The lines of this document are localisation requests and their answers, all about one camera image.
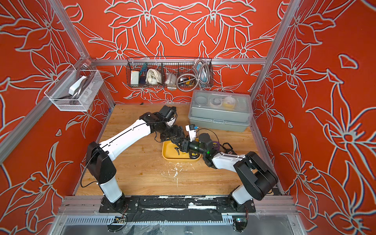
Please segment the black deli tape measure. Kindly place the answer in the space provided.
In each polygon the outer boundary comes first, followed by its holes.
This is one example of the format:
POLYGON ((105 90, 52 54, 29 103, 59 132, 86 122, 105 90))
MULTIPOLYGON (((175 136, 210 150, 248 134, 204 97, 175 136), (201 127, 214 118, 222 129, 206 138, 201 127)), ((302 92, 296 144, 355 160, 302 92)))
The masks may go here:
POLYGON ((195 160, 195 159, 198 159, 200 157, 200 154, 196 153, 196 152, 190 151, 189 152, 189 157, 190 157, 190 159, 195 160))

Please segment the purple tape measure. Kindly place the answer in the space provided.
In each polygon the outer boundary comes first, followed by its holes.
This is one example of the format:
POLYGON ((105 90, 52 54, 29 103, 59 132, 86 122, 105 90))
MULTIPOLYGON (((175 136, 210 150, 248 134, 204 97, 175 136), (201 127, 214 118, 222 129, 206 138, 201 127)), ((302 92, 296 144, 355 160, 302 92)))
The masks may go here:
POLYGON ((212 142, 213 149, 220 150, 220 144, 219 142, 213 141, 212 142))

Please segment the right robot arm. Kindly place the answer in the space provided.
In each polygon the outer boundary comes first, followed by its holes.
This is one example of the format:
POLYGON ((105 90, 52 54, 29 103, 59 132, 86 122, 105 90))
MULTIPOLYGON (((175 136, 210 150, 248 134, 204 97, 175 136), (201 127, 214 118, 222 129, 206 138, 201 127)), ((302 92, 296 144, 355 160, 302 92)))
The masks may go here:
POLYGON ((200 154, 208 167, 235 172, 242 185, 235 188, 228 197, 228 204, 238 208, 250 200, 261 201, 279 182, 276 173, 258 154, 245 155, 224 153, 214 148, 210 135, 203 133, 198 140, 184 138, 179 145, 182 152, 200 154))

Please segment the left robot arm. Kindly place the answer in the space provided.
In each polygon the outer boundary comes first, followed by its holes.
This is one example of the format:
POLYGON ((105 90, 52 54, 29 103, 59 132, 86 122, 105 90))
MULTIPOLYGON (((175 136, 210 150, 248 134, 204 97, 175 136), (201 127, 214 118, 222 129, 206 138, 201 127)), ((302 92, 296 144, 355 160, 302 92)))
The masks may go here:
POLYGON ((116 211, 125 206, 125 196, 120 189, 113 161, 142 138, 159 133, 163 140, 184 138, 182 127, 175 124, 177 119, 176 107, 163 106, 158 112, 144 113, 128 128, 115 136, 97 143, 89 144, 86 154, 86 169, 95 178, 104 193, 104 199, 116 211))

